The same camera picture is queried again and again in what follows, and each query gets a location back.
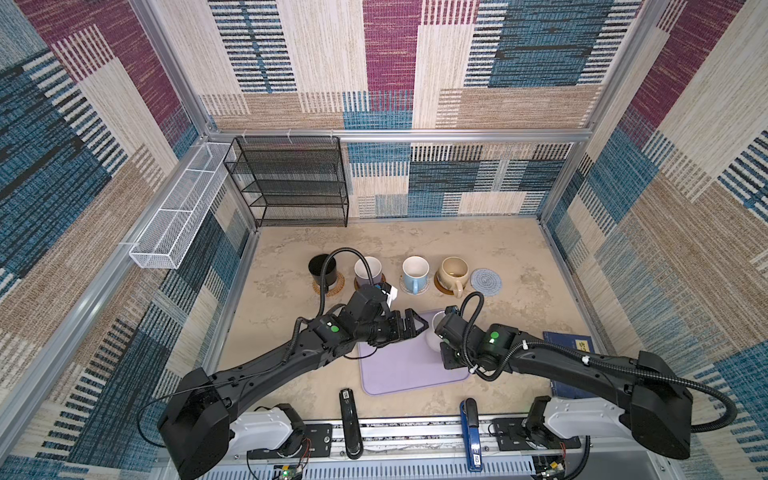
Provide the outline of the woven rattan round coaster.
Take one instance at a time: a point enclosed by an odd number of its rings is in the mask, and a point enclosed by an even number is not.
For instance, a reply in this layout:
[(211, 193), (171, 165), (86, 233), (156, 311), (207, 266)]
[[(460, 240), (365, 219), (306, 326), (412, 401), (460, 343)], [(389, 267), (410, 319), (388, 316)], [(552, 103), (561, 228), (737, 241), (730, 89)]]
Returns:
[[(326, 296), (335, 296), (339, 294), (345, 287), (345, 277), (341, 273), (336, 274), (336, 281), (332, 284), (326, 285), (325, 295)], [(316, 294), (320, 294), (320, 285), (317, 282), (311, 283), (312, 288)]]

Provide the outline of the black mug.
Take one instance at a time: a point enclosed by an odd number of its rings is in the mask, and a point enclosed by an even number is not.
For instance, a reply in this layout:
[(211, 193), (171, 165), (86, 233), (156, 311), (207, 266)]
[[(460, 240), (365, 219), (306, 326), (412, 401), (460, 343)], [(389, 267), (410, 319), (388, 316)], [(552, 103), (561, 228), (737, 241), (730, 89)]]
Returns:
[(328, 254), (314, 256), (308, 263), (308, 270), (315, 284), (320, 286), (321, 280), (326, 287), (333, 287), (337, 283), (337, 263), (334, 258), (328, 259)]

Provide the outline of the dark blue booklet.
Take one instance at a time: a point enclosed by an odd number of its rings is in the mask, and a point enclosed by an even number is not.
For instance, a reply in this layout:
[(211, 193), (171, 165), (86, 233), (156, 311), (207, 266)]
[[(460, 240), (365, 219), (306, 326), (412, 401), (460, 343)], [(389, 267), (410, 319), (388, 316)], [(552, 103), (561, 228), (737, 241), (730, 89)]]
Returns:
[[(595, 353), (596, 350), (593, 345), (593, 341), (590, 336), (575, 335), (558, 333), (553, 331), (544, 331), (543, 339), (547, 342), (557, 344), (560, 346), (576, 349), (584, 352)], [(580, 388), (576, 388), (570, 384), (551, 380), (550, 381), (551, 393), (553, 397), (567, 398), (567, 399), (585, 399), (593, 398), (594, 394), (591, 394)]]

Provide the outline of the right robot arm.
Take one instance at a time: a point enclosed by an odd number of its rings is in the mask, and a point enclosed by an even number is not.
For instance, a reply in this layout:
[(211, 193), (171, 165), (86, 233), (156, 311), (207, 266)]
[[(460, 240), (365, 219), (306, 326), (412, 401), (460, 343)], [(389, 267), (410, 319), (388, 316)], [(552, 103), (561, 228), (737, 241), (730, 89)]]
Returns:
[(738, 415), (725, 393), (674, 374), (658, 355), (585, 352), (502, 324), (483, 330), (477, 313), (446, 309), (434, 326), (446, 368), (465, 367), (485, 382), (505, 373), (547, 378), (587, 392), (583, 399), (537, 397), (521, 423), (526, 441), (545, 446), (573, 437), (631, 438), (658, 455), (689, 458), (691, 436), (723, 429)]

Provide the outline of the white mug blue handle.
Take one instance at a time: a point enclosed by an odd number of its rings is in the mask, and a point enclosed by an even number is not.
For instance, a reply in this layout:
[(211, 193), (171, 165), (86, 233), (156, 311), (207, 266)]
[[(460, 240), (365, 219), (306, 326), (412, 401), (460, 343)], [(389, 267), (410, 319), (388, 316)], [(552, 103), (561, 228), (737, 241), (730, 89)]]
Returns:
[(428, 261), (421, 256), (407, 257), (402, 263), (402, 272), (406, 284), (411, 292), (420, 290), (429, 276), (430, 266)]

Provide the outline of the black stapler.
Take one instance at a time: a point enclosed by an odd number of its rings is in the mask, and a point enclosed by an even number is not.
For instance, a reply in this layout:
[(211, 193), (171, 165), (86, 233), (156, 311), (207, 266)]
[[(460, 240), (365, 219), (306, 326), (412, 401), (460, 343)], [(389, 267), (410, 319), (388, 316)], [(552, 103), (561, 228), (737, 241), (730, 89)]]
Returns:
[(364, 448), (353, 391), (349, 388), (342, 389), (339, 392), (339, 401), (346, 455), (352, 460), (357, 460), (362, 456)]

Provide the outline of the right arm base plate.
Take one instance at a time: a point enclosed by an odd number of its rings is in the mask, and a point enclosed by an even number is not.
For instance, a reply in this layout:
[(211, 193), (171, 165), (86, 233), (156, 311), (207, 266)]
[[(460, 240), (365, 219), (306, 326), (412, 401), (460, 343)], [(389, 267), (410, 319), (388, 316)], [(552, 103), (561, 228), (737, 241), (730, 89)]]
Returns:
[(494, 418), (488, 427), (489, 434), (497, 441), (501, 451), (526, 450), (579, 450), (578, 437), (562, 439), (547, 429), (542, 421), (528, 421), (523, 417)]

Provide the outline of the grey-blue knitted round coaster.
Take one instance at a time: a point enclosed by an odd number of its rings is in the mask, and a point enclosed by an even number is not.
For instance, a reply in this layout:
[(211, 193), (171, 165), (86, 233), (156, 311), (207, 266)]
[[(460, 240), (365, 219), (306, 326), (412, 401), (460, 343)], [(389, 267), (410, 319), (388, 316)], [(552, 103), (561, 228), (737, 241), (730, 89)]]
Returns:
[(478, 268), (470, 275), (472, 288), (482, 293), (485, 297), (498, 295), (503, 287), (499, 274), (487, 268)]

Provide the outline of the beige mug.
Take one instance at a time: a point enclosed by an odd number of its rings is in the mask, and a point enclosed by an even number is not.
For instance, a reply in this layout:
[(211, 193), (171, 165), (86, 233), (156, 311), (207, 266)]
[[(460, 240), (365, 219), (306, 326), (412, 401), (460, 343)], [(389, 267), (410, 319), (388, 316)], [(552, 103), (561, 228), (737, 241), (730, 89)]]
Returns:
[(464, 296), (468, 278), (468, 264), (456, 256), (445, 258), (437, 272), (437, 280), (441, 287), (450, 291), (456, 298)]

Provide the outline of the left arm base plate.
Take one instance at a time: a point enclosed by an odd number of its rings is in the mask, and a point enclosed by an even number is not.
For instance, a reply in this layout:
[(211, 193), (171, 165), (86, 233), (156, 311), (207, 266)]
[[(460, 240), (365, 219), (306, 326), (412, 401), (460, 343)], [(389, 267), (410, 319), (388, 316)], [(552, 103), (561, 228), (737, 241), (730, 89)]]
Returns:
[(251, 450), (247, 453), (249, 460), (298, 460), (306, 452), (310, 458), (325, 458), (330, 456), (333, 439), (333, 425), (331, 423), (305, 424), (298, 435), (292, 435), (288, 439), (286, 447), (280, 447), (277, 451)]

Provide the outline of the lilac plastic tray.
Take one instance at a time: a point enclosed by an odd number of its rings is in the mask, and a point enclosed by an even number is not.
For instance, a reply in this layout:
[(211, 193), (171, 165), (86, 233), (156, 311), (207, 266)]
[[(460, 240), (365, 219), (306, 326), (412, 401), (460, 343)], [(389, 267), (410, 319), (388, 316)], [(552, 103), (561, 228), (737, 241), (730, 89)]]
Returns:
[[(429, 322), (438, 310), (421, 312)], [(441, 386), (466, 380), (467, 369), (443, 367), (441, 351), (432, 351), (426, 343), (426, 332), (419, 338), (379, 348), (373, 355), (368, 344), (359, 345), (362, 387), (366, 394), (380, 396), (420, 388)]]

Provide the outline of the white mug purple outside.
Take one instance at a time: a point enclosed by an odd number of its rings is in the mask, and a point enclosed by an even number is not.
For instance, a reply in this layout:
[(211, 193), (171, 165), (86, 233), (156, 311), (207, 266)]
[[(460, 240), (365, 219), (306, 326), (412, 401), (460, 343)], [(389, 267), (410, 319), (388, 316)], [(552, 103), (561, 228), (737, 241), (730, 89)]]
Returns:
[(359, 286), (379, 284), (383, 277), (380, 260), (372, 256), (366, 256), (365, 260), (358, 260), (354, 265), (354, 272)]

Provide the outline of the blue stapler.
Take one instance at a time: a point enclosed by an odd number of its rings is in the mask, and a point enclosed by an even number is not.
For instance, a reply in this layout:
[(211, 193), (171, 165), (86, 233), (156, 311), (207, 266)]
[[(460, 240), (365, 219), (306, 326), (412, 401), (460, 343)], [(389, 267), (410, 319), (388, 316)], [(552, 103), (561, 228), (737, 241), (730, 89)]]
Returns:
[(474, 398), (467, 398), (461, 402), (460, 420), (467, 470), (479, 473), (483, 470), (482, 444), (478, 407)]

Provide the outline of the multicolour braided round coaster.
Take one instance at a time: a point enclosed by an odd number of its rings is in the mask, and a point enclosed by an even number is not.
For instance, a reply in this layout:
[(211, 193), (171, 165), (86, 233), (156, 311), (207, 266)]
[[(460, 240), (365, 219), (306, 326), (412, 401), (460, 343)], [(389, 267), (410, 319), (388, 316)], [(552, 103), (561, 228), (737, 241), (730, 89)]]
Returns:
[(416, 292), (411, 292), (408, 289), (408, 285), (406, 284), (407, 282), (405, 281), (405, 276), (404, 275), (400, 275), (400, 277), (399, 277), (399, 288), (401, 289), (401, 291), (403, 291), (407, 295), (411, 295), (411, 296), (423, 295), (427, 291), (429, 291), (429, 289), (431, 287), (431, 282), (432, 282), (432, 277), (428, 276), (428, 277), (425, 277), (425, 278), (426, 278), (426, 280), (425, 280), (426, 283), (424, 285), (422, 285), (423, 287), (420, 290), (416, 291)]

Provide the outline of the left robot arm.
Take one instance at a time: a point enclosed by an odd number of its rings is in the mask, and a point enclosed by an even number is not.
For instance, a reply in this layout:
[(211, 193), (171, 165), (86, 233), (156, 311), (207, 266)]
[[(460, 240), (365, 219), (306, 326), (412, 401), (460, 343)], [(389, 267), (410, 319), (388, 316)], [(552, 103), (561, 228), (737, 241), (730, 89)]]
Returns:
[(273, 350), (228, 370), (187, 373), (157, 421), (178, 476), (197, 479), (216, 466), (235, 438), (232, 424), (267, 394), (359, 343), (382, 349), (426, 332), (428, 322), (413, 309), (392, 309), (395, 294), (386, 282), (363, 285), (346, 303), (321, 302), (315, 317), (298, 318), (291, 338)]

